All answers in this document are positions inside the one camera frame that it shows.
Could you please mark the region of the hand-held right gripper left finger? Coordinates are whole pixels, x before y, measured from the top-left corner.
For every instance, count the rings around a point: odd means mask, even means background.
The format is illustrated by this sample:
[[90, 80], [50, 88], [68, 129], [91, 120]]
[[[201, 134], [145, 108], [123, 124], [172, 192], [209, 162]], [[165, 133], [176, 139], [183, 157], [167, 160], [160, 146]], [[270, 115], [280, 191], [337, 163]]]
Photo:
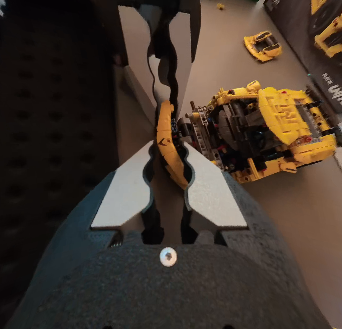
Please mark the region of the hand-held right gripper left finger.
[[164, 229], [151, 187], [155, 156], [156, 145], [151, 140], [114, 171], [92, 220], [92, 230], [136, 230], [144, 244], [162, 243]]

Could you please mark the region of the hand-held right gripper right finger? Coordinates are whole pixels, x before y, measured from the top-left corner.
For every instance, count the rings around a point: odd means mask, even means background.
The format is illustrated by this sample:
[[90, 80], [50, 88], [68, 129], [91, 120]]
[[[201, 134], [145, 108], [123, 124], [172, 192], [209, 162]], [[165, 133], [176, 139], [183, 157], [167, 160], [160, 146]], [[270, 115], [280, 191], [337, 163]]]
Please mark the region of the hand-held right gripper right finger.
[[213, 235], [214, 242], [223, 232], [247, 230], [248, 224], [229, 187], [228, 174], [184, 142], [184, 163], [191, 177], [184, 192], [181, 220], [182, 244], [193, 244], [202, 231]]

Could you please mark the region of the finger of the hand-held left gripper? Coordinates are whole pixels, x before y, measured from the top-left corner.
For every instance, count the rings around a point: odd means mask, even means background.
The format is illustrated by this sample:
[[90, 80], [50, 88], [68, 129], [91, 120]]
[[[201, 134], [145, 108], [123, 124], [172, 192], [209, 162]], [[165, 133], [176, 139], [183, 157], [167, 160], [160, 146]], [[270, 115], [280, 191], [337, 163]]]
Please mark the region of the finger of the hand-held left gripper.
[[158, 64], [158, 79], [164, 87], [158, 87], [158, 105], [169, 100], [173, 116], [179, 116], [192, 66], [190, 14], [178, 12], [164, 30], [165, 52]]
[[128, 63], [123, 72], [145, 116], [155, 127], [157, 101], [155, 77], [149, 64], [151, 37], [160, 20], [161, 8], [141, 5], [138, 9], [118, 6]]

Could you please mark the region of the yellow toy brick car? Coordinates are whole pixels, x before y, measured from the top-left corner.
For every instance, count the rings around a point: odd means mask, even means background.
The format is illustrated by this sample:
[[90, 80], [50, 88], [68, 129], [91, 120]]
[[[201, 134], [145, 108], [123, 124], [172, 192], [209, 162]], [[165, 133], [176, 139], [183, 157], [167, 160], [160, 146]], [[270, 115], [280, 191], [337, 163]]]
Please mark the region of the yellow toy brick car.
[[240, 184], [319, 163], [336, 153], [337, 128], [312, 89], [262, 88], [258, 81], [225, 91], [180, 118], [161, 104], [157, 144], [165, 170], [183, 190], [187, 142]]

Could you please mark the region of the grey desk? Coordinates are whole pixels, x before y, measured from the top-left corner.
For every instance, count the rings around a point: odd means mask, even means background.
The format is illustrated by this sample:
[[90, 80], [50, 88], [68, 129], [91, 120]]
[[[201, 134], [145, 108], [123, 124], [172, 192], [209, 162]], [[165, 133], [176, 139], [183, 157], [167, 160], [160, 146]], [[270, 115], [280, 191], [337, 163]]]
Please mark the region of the grey desk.
[[[218, 10], [217, 3], [225, 5]], [[263, 0], [201, 0], [201, 31], [181, 115], [190, 101], [203, 105], [221, 88], [303, 90], [307, 73], [263, 9]], [[256, 62], [244, 36], [270, 30], [281, 42], [279, 59]], [[314, 301], [331, 326], [341, 328], [341, 170], [334, 159], [244, 184], [288, 243]]]

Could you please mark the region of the yellow car roof panel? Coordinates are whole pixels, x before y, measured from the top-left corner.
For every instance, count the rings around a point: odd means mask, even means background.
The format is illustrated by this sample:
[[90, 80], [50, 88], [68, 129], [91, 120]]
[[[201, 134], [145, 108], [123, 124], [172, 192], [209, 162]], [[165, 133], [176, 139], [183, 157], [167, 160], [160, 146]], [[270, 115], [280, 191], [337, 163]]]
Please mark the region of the yellow car roof panel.
[[259, 62], [268, 62], [282, 54], [282, 46], [270, 31], [263, 31], [254, 36], [245, 36], [244, 46]]

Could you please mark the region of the black perforated panel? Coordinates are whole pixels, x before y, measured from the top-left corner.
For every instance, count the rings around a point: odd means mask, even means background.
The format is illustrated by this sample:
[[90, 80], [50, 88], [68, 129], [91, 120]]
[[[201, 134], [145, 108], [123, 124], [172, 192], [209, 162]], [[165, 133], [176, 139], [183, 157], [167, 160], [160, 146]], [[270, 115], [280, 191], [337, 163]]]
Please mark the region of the black perforated panel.
[[1, 328], [73, 208], [118, 166], [112, 46], [90, 0], [1, 0]]

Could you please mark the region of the toy car box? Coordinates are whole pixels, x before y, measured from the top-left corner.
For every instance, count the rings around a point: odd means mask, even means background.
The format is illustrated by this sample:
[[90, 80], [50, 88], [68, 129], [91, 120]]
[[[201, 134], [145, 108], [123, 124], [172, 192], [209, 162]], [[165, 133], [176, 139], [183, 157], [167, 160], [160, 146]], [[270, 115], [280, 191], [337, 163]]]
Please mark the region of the toy car box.
[[266, 0], [264, 7], [337, 114], [342, 104], [342, 0]]

